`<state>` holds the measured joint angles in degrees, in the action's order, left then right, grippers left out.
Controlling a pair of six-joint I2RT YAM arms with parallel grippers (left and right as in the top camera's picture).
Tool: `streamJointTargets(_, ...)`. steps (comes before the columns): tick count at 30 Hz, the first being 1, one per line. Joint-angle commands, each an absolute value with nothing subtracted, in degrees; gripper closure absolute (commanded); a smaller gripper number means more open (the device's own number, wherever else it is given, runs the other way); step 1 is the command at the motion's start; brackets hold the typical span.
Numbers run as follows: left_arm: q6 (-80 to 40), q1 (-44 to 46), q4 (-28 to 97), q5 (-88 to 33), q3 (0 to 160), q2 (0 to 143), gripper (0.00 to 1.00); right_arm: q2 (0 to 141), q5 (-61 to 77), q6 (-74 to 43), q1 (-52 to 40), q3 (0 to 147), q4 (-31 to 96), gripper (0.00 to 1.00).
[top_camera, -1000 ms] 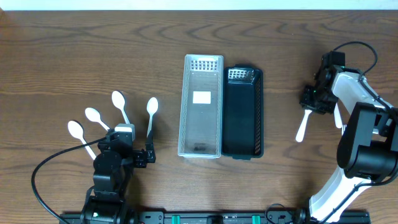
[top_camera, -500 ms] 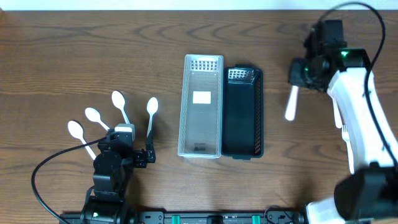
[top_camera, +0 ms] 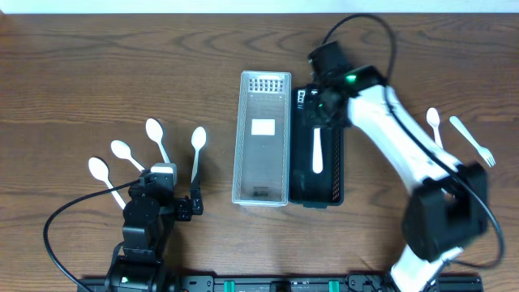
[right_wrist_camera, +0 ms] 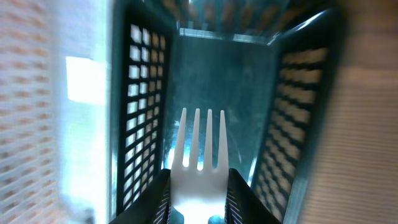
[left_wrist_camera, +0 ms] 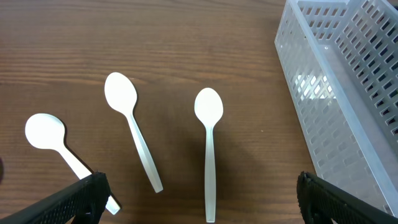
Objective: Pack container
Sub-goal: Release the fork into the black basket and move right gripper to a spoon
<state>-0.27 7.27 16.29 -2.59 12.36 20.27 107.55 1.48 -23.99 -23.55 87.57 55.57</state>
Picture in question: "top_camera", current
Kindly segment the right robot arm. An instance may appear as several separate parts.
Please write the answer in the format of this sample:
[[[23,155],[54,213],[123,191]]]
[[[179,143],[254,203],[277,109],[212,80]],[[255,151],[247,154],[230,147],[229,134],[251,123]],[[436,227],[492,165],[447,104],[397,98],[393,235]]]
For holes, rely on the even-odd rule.
[[[487,231],[487,174],[436,144],[374,66],[353,68],[337,42],[308,55],[316,88],[304,99],[310,127],[357,127],[395,169],[410,195],[406,246],[390,270],[399,291],[423,291],[444,265]]]

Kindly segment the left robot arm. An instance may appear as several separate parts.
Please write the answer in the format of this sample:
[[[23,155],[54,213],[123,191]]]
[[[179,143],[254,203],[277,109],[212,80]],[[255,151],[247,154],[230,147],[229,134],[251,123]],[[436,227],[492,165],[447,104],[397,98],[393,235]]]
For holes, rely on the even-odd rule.
[[[164,264],[163,254],[174,223],[204,211],[199,176],[190,195],[174,196],[174,176],[145,170],[128,191],[123,209],[122,255],[113,255],[105,278],[108,291],[180,291],[181,282]]]

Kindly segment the white plastic fork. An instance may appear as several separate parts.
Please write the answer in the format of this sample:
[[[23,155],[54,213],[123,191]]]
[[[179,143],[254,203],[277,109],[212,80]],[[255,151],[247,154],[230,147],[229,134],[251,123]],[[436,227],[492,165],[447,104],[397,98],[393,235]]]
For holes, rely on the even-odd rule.
[[[449,117],[450,123],[460,132],[460,134],[476,149],[479,156],[490,166],[495,166],[495,158],[488,148],[483,147],[468,131],[463,122],[457,116]]]

